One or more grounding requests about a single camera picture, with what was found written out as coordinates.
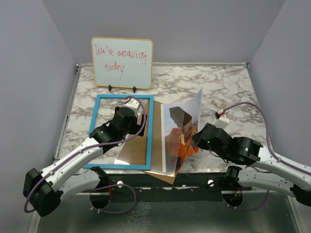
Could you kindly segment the brown frame backing board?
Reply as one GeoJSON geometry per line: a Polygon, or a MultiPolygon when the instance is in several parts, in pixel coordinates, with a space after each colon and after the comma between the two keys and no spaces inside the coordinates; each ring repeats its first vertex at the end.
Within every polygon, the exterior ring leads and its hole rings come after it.
{"type": "MultiPolygon", "coordinates": [[[[141,172],[168,184],[173,184],[176,176],[175,172],[167,175],[162,168],[164,159],[162,156],[161,103],[154,101],[153,110],[151,168],[150,170],[141,170],[141,172]]],[[[138,136],[122,145],[122,149],[116,157],[114,164],[144,165],[146,163],[146,143],[147,129],[145,129],[143,137],[138,136]]]]}

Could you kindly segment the hot air balloon photo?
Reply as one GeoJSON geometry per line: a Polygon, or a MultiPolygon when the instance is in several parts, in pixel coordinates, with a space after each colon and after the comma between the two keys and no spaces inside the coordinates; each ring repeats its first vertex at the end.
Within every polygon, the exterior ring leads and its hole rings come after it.
{"type": "Polygon", "coordinates": [[[161,104],[163,172],[168,176],[199,151],[192,136],[200,128],[201,102],[202,90],[184,102],[161,104]]]}

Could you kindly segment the blue picture frame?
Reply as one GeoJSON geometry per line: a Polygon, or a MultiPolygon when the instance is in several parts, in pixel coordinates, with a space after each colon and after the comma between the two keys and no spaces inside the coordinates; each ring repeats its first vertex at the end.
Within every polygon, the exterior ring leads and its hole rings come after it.
{"type": "MultiPolygon", "coordinates": [[[[152,132],[153,132],[153,108],[154,96],[153,95],[133,95],[138,99],[148,99],[150,101],[149,114],[148,114],[148,130],[147,130],[147,151],[146,151],[146,164],[145,165],[126,165],[126,164],[96,164],[95,162],[88,163],[83,168],[91,168],[99,166],[102,169],[108,170],[150,170],[151,168],[151,153],[152,153],[152,132]]],[[[96,97],[89,133],[95,128],[98,109],[100,107],[101,99],[123,99],[126,95],[122,94],[98,94],[96,97]]]]}

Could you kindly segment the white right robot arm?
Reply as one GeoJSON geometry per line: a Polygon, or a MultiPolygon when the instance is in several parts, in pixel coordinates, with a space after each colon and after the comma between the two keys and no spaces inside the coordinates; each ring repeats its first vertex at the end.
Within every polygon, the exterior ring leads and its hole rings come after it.
{"type": "Polygon", "coordinates": [[[195,145],[232,162],[216,186],[234,190],[258,187],[294,197],[297,202],[311,204],[311,168],[290,159],[273,156],[269,149],[248,137],[231,137],[225,130],[206,124],[192,136],[195,145]]]}

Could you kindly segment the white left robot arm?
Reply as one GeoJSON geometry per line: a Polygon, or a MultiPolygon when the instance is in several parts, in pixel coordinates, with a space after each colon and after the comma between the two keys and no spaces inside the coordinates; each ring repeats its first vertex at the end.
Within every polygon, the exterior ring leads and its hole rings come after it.
{"type": "Polygon", "coordinates": [[[113,118],[96,127],[90,135],[64,158],[40,171],[32,168],[26,173],[23,195],[26,199],[24,212],[37,212],[40,216],[52,213],[67,197],[84,191],[107,191],[123,188],[122,183],[112,183],[106,172],[99,166],[93,166],[85,173],[76,172],[93,159],[110,149],[128,141],[127,135],[134,139],[143,136],[147,113],[138,120],[139,105],[125,104],[116,107],[113,118]]]}

